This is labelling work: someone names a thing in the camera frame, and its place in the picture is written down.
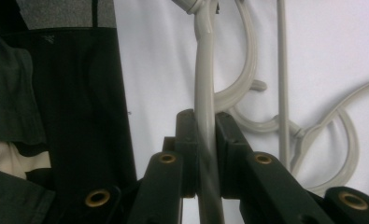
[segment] white surface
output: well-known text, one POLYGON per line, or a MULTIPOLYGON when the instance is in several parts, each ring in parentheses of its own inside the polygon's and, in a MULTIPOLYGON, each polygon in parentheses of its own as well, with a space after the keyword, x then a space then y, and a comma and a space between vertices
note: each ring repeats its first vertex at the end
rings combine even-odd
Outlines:
MULTIPOLYGON (((239 107, 262 121, 277 113, 276 1, 247 1, 258 40, 256 78, 265 92, 250 92, 239 107)), ((163 138, 175 135, 176 114, 194 105, 196 40, 193 15, 168 0, 115 0, 135 164, 144 175, 163 138)), ((348 93, 369 81, 369 0, 286 0, 290 118, 314 125, 348 93)), ((240 74, 245 56, 242 22, 234 1, 220 1, 216 16, 215 89, 240 74)), ((369 194, 369 94, 347 109, 361 156, 348 186, 369 194)), ((277 134, 246 134, 254 150, 277 156, 277 134)), ((332 176, 345 158, 337 121, 312 147, 299 180, 312 186, 332 176)), ((196 200, 186 200, 183 223, 199 223, 196 200)), ((226 223, 243 223, 238 203, 224 205, 226 223)))

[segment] brass grommet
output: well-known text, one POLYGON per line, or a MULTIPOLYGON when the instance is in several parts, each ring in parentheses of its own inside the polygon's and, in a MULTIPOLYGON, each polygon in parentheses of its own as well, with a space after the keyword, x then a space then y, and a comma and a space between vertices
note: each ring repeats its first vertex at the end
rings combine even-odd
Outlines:
POLYGON ((99 207, 107 203, 109 198, 110 193, 106 189, 96 189, 88 194, 85 204, 88 207, 99 207))
POLYGON ((160 162, 162 163, 172 163, 176 160, 176 157, 170 154, 162 154, 160 156, 160 162))
POLYGON ((342 191, 338 195, 339 200, 347 206, 356 209, 356 210, 367 210, 368 203, 363 200, 361 197, 354 195, 352 193, 342 191))
POLYGON ((256 155, 256 161, 261 164, 269 164, 272 162, 272 159, 269 156, 258 154, 256 155))

